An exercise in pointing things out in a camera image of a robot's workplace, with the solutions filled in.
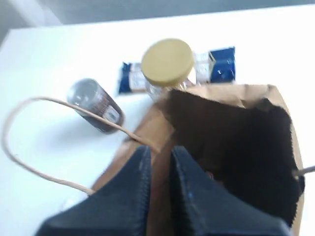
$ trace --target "jar lid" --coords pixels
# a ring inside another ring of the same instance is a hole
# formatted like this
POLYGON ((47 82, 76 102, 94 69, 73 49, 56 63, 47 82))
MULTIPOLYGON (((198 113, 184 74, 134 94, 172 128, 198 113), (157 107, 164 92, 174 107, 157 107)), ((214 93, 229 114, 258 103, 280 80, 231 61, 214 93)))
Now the jar lid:
POLYGON ((164 39, 152 45, 144 54, 141 70, 152 85, 176 86, 183 82, 194 65, 193 53, 180 39, 164 39))

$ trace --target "can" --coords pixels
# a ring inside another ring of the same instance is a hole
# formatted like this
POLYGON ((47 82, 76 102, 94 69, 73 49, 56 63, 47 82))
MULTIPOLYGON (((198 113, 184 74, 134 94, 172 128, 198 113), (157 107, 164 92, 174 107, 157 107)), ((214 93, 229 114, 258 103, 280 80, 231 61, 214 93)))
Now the can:
MULTIPOLYGON (((124 122, 121 108, 94 79, 85 78, 76 82, 67 93, 67 101, 117 125, 121 126, 124 122)), ((117 131, 94 117, 80 111, 77 113, 101 132, 109 134, 117 131)))

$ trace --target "can top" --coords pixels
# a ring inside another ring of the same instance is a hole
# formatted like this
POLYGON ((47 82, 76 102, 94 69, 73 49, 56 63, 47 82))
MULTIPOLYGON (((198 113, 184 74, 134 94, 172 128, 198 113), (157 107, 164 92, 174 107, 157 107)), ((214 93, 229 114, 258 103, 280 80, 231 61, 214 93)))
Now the can top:
POLYGON ((93 79, 82 79, 71 86, 67 93, 67 101, 85 110, 91 111, 98 102, 101 87, 93 79))
POLYGON ((193 65, 189 45, 180 39, 170 38, 155 43, 146 51, 141 70, 152 85, 171 87, 183 82, 193 65))

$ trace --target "bag handle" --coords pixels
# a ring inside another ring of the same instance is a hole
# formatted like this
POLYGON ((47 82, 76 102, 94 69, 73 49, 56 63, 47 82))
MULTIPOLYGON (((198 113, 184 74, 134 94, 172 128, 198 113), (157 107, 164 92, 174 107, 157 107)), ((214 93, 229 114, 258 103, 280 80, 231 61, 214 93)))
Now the bag handle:
POLYGON ((77 111, 80 111, 80 112, 83 112, 107 125, 110 125, 112 126, 113 128, 117 128, 121 131, 123 131, 124 133, 126 133, 128 136, 130 136, 132 139, 144 144, 144 145, 148 145, 150 148, 151 148, 151 151, 153 152, 156 152, 158 153, 159 152, 159 149, 154 146, 151 141, 147 140, 147 139, 144 139, 144 138, 140 138, 139 136, 135 135, 134 133, 126 130, 125 128, 115 124, 115 123, 112 123, 106 119, 103 119, 102 117, 99 117, 87 110, 84 110, 78 106, 75 106, 75 105, 72 105, 70 103, 67 103, 67 102, 64 102, 62 100, 58 100, 58 99, 55 99, 55 98, 51 98, 51 97, 45 97, 45 96, 40 96, 40 97, 32 97, 32 98, 29 98, 25 101, 23 101, 22 103, 20 103, 18 106, 16 106, 12 112, 9 114, 9 116, 7 117, 5 123, 4 123, 4 127, 3 127, 3 131, 2 131, 2 138, 1 138, 1 145, 2 145, 2 149, 4 151, 4 153, 7 155, 7 157, 15 162, 16 164, 18 164, 19 166, 23 167, 24 169, 32 172, 33 174, 39 176, 39 177, 42 177, 48 181, 52 181, 52 182, 55 182, 55 183, 58 183, 58 184, 62 184, 62 185, 66 185, 66 186, 69 186, 71 188, 75 188, 75 189, 78 189, 82 192, 85 192, 87 193, 88 195, 92 195, 95 191, 90 189, 90 188, 86 188, 84 186, 81 186, 77 183, 74 183, 74 182, 71 182, 71 181, 67 181, 67 180, 63 180, 63 179, 58 179, 58 178, 54 178, 52 176, 49 176, 47 174, 44 174, 36 169, 34 169, 33 167, 27 165, 26 163, 24 163, 23 161, 19 160, 15 155, 12 154, 12 152, 10 151, 9 147, 8 147, 8 133, 9 133, 9 130, 10 130, 10 127, 11 125, 13 124, 13 121, 14 119, 17 117, 18 113, 23 109, 25 108, 27 105, 33 103, 33 102, 36 102, 36 101, 41 101, 41 100, 45 100, 45 101, 50 101, 50 102, 55 102, 55 103, 58 103, 58 104, 61 104, 61 105, 64 105, 66 107, 70 107, 74 110, 77 110, 77 111))

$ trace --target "table surface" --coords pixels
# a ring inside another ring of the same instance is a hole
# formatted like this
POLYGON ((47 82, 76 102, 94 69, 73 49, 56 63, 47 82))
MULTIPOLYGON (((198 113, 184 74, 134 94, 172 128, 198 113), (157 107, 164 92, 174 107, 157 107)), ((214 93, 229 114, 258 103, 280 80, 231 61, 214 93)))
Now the table surface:
MULTIPOLYGON (((290 109, 304 166, 314 165, 314 13, 315 5, 308 5, 12 30, 0 49, 0 123, 18 102, 37 95, 65 99, 71 84, 91 77, 114 97, 126 114, 124 127, 132 131, 152 101, 142 94, 117 96, 122 61, 140 61, 152 43, 175 37, 194 51, 235 46, 237 83, 278 86, 290 109)), ((10 147, 47 174, 91 186, 125 137, 122 132, 104 135, 71 109, 38 102, 17 117, 10 147)), ((28 173, 2 151, 0 166, 3 236, 33 235, 66 201, 84 197, 28 173)), ((309 174, 302 236, 313 229, 313 183, 315 174, 309 174)))

